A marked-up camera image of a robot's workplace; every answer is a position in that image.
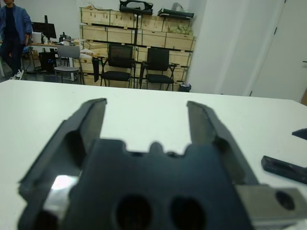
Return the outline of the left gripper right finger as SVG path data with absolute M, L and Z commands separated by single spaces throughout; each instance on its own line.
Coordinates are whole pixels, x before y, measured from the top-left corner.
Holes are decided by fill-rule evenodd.
M 215 111 L 193 101 L 187 102 L 187 108 L 192 144 L 213 146 L 234 184 L 259 184 L 231 132 Z

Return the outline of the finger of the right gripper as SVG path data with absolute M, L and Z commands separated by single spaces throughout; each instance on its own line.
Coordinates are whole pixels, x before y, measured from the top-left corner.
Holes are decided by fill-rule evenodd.
M 307 128 L 294 131 L 292 135 L 301 139 L 307 139 Z

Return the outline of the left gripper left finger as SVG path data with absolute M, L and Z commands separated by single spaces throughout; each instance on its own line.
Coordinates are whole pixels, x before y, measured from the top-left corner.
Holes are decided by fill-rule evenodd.
M 100 138 L 106 104 L 105 98 L 86 101 L 60 124 L 19 182 L 19 195 L 26 202 L 38 191 L 49 191 L 57 176 L 79 175 L 93 142 Z

